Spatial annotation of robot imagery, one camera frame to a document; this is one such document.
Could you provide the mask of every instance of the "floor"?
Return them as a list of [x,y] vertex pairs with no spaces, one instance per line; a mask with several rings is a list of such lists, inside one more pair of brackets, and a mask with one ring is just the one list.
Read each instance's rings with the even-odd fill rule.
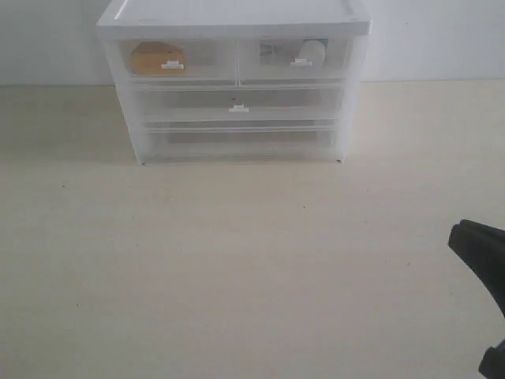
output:
[[2,379],[477,378],[505,81],[363,84],[315,162],[136,164],[114,89],[0,88]]

